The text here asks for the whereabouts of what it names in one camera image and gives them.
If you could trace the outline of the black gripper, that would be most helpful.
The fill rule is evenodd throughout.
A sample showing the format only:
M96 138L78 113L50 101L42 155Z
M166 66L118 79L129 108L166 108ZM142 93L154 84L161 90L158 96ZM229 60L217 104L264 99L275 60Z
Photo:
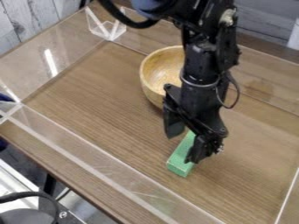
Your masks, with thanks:
M168 138L177 137L184 128L196 135L184 163L197 164L204 158L223 151L223 139L228 136L220 118L228 83L216 81L209 85L182 82L178 87L162 86L162 129Z

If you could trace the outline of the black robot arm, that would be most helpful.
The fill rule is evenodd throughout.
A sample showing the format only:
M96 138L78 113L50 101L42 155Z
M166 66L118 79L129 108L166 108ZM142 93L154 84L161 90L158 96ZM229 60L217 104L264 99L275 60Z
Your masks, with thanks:
M229 69L239 64L240 56L235 0L130 0L145 17L140 22L125 16L112 0L97 1L132 28L148 28L169 18L181 31L181 85L162 86L162 126L169 138L192 131L195 138L182 162L199 163L223 150L228 130L220 110L235 107L225 103L228 88L237 84Z

